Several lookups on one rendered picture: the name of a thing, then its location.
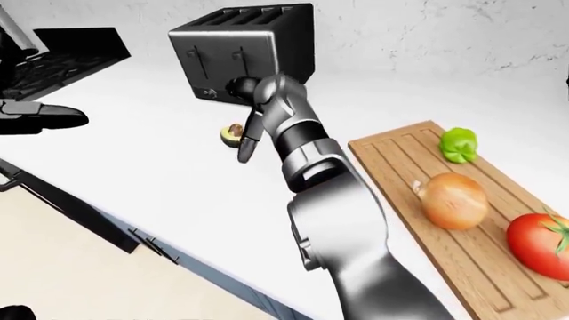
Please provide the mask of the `black three-finger left hand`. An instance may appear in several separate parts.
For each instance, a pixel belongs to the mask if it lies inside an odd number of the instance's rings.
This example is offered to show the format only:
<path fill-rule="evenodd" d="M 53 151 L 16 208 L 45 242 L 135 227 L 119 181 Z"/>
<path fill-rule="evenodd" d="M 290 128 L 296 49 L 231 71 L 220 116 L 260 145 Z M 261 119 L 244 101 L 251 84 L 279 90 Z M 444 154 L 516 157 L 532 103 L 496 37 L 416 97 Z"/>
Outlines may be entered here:
<path fill-rule="evenodd" d="M 33 135 L 89 124 L 83 111 L 36 101 L 0 99 L 0 135 Z"/>

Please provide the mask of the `black three-finger right hand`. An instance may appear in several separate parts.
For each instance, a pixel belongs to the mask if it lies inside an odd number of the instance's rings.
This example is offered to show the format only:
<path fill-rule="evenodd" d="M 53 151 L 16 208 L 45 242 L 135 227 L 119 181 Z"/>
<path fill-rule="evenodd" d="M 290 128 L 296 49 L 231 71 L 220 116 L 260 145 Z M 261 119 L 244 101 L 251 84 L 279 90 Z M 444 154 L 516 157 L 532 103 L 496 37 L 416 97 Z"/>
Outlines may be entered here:
<path fill-rule="evenodd" d="M 252 106 L 243 140 L 257 142 L 266 132 L 282 160 L 296 148 L 328 137 L 308 103 L 306 87 L 289 76 L 240 76 L 228 82 L 226 91 Z"/>

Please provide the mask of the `halved avocado with pit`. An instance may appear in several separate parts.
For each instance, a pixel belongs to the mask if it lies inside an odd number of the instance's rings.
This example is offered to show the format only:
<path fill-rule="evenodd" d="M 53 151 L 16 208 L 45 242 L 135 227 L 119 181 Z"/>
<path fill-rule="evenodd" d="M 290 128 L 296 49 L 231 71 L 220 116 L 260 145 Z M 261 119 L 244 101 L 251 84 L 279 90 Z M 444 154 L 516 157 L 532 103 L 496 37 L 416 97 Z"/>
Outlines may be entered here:
<path fill-rule="evenodd" d="M 220 130 L 221 141 L 230 148 L 239 148 L 244 127 L 241 124 L 231 124 Z"/>

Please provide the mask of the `green bell pepper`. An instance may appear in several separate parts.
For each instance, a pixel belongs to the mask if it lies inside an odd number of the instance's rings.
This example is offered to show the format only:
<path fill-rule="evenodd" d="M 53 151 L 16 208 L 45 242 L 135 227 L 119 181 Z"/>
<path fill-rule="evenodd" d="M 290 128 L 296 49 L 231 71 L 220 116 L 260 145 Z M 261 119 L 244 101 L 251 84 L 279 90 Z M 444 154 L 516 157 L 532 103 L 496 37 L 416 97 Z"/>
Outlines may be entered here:
<path fill-rule="evenodd" d="M 438 147 L 449 162 L 473 162 L 477 157 L 477 136 L 469 129 L 454 127 L 443 133 Z"/>

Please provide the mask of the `yellow onion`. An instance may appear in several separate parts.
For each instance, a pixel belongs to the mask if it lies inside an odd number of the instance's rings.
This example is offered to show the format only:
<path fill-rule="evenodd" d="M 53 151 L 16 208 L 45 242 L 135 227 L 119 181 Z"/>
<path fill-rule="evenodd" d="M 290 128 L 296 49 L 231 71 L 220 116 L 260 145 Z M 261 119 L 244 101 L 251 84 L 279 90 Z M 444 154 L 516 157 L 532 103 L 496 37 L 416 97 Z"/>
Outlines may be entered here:
<path fill-rule="evenodd" d="M 420 199 L 423 215 L 439 228 L 474 228 L 489 212 L 490 205 L 482 187 L 455 172 L 440 173 L 424 183 L 415 180 L 412 191 Z"/>

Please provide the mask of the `wooden cutting board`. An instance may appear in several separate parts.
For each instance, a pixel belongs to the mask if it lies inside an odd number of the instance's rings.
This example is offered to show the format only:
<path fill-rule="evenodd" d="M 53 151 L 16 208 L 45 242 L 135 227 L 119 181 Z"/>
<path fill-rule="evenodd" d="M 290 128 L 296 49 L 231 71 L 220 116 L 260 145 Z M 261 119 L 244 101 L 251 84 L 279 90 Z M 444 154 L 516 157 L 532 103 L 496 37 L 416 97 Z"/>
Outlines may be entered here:
<path fill-rule="evenodd" d="M 473 320 L 569 316 L 569 283 L 522 266 L 506 242 L 511 220 L 545 205 L 482 157 L 446 162 L 437 146 L 443 132 L 427 121 L 352 140 L 349 148 Z M 466 175 L 483 187 L 490 211 L 480 226 L 445 231 L 422 215 L 412 185 L 441 172 Z"/>

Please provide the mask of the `red tomato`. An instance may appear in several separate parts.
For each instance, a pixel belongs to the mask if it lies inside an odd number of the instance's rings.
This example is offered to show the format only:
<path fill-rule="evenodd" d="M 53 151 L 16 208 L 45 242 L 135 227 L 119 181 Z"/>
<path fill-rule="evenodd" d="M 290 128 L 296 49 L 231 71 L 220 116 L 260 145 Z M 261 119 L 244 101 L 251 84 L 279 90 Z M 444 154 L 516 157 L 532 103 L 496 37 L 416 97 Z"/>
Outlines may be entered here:
<path fill-rule="evenodd" d="M 527 213 L 509 223 L 510 252 L 527 268 L 569 282 L 569 219 L 551 212 Z"/>

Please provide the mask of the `black cooktop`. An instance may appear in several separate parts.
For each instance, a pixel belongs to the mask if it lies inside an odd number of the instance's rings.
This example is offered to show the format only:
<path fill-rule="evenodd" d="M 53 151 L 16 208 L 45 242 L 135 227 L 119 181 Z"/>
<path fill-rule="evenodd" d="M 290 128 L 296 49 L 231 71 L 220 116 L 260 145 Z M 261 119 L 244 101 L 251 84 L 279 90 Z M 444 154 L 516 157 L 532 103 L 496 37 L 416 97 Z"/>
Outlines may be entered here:
<path fill-rule="evenodd" d="M 37 100 L 131 57 L 115 28 L 36 28 L 47 52 L 0 28 L 0 99 Z"/>

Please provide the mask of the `black four-slot toaster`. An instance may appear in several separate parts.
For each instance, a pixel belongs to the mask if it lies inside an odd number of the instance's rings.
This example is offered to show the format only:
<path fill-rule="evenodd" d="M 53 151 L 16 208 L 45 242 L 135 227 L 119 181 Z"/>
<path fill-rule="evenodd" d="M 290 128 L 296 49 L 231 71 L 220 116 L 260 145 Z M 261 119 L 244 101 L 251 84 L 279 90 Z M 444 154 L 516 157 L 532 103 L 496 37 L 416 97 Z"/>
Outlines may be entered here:
<path fill-rule="evenodd" d="M 315 72 L 313 4 L 225 7 L 169 31 L 190 87 L 201 100 L 242 104 L 226 91 L 240 76 L 285 73 L 305 84 Z"/>

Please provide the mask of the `silver metal panel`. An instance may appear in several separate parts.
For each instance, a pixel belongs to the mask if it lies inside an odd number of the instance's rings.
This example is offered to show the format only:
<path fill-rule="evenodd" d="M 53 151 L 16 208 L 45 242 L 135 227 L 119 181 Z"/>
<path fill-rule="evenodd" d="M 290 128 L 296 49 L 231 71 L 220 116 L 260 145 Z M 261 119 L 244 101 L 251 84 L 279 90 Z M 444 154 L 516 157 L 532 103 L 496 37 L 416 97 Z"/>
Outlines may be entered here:
<path fill-rule="evenodd" d="M 21 50 L 34 53 L 48 52 L 43 42 L 30 28 L 13 18 L 12 10 L 5 8 L 6 2 L 7 0 L 0 0 L 0 28 Z"/>

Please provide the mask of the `black appliance front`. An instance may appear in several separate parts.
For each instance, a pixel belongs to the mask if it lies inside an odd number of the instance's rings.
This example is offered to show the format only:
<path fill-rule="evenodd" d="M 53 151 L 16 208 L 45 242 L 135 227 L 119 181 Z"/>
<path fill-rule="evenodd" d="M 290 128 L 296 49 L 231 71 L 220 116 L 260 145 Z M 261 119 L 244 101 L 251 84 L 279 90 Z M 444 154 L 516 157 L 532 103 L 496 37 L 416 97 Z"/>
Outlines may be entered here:
<path fill-rule="evenodd" d="M 139 242 L 116 226 L 111 220 L 105 218 L 88 203 L 54 187 L 29 172 L 21 170 L 21 168 L 9 162 L 5 162 L 1 158 L 0 175 L 8 179 L 5 183 L 0 183 L 0 193 L 16 187 L 24 188 L 54 210 L 92 231 L 93 234 L 100 236 L 120 250 L 132 253 L 139 246 Z"/>

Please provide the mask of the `blue-grey cabinet front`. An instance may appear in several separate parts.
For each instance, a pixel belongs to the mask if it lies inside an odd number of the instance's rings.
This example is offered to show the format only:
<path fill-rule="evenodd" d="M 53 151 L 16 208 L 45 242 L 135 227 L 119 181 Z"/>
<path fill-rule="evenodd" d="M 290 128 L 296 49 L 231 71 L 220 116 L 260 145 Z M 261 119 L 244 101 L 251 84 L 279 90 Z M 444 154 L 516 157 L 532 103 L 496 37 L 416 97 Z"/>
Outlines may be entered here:
<path fill-rule="evenodd" d="M 138 234 L 148 239 L 155 238 L 153 236 L 145 234 L 139 229 Z M 225 290 L 226 292 L 237 296 L 241 300 L 250 303 L 261 311 L 270 314 L 277 320 L 313 320 L 309 316 L 296 311 L 294 308 L 290 308 L 284 303 L 270 298 L 268 295 L 265 295 L 264 293 L 253 289 L 247 284 L 243 284 L 233 277 L 228 276 L 227 274 L 223 274 L 216 268 L 212 268 L 200 260 L 192 258 L 184 252 L 171 247 L 169 244 L 161 242 L 159 239 L 156 239 L 154 242 L 162 247 L 166 252 L 168 252 L 169 255 L 171 255 L 173 258 L 179 258 L 178 266 L 181 266 L 188 271 L 201 276 L 203 279 L 211 282 L 212 284 L 216 284 L 222 290 Z"/>

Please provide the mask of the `black robot body part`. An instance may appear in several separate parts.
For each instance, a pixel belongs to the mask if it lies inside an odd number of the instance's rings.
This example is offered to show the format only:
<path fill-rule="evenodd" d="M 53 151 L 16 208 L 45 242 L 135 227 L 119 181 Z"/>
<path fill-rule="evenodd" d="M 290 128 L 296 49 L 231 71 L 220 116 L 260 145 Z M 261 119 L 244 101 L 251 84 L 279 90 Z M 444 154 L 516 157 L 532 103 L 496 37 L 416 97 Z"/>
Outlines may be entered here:
<path fill-rule="evenodd" d="M 28 306 L 13 305 L 0 308 L 0 320 L 37 320 Z"/>

